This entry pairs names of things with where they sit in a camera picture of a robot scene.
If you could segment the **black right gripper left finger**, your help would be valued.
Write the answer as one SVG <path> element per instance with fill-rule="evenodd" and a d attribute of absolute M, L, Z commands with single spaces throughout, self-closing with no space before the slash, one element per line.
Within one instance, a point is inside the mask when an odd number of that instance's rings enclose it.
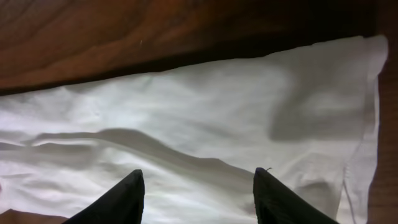
<path fill-rule="evenodd" d="M 141 224 L 144 195 L 143 173 L 137 169 L 63 224 Z"/>

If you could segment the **white printed t-shirt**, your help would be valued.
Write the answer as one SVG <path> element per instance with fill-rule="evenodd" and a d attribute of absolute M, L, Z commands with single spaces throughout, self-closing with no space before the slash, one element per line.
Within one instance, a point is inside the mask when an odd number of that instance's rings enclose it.
<path fill-rule="evenodd" d="M 1 211 L 72 217 L 133 170 L 144 223 L 255 223 L 269 169 L 340 223 L 366 223 L 387 39 L 1 98 Z"/>

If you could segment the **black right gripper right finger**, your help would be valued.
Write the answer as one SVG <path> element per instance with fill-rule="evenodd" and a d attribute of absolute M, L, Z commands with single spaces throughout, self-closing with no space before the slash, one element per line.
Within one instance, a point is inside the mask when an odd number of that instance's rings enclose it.
<path fill-rule="evenodd" d="M 337 224 L 261 167 L 254 173 L 253 195 L 258 224 Z"/>

